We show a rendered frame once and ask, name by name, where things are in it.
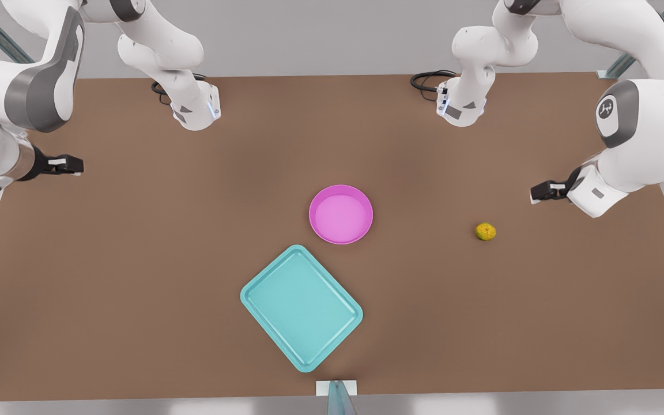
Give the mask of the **pink round plate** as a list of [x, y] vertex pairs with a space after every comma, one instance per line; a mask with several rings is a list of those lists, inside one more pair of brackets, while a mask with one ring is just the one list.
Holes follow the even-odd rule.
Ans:
[[371, 201], [359, 189], [338, 184], [313, 197], [308, 218], [314, 233], [332, 244], [351, 244], [363, 238], [372, 226]]

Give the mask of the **teal rectangular tray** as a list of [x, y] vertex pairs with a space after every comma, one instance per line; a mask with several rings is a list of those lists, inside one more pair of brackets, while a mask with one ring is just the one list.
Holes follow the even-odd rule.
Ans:
[[364, 317], [361, 305], [299, 244], [252, 278], [240, 301], [302, 373], [316, 370]]

